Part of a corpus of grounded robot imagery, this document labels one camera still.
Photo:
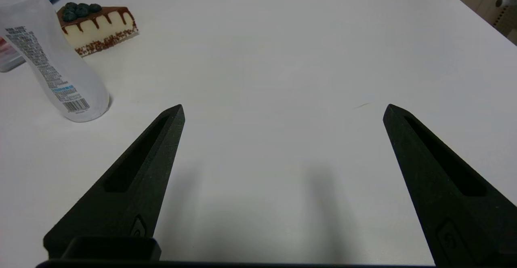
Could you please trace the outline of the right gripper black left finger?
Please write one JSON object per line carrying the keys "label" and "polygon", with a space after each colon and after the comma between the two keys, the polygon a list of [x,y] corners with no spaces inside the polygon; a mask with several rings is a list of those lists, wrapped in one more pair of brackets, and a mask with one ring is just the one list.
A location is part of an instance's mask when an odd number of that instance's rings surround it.
{"label": "right gripper black left finger", "polygon": [[50,259],[80,236],[153,236],[185,121],[181,105],[153,120],[44,236]]}

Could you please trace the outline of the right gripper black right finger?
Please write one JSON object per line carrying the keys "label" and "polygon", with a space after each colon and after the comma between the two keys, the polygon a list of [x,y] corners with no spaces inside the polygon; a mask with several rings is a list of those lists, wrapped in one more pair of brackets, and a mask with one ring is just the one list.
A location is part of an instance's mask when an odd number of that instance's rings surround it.
{"label": "right gripper black right finger", "polygon": [[383,123],[436,266],[515,268],[515,204],[409,111]]}

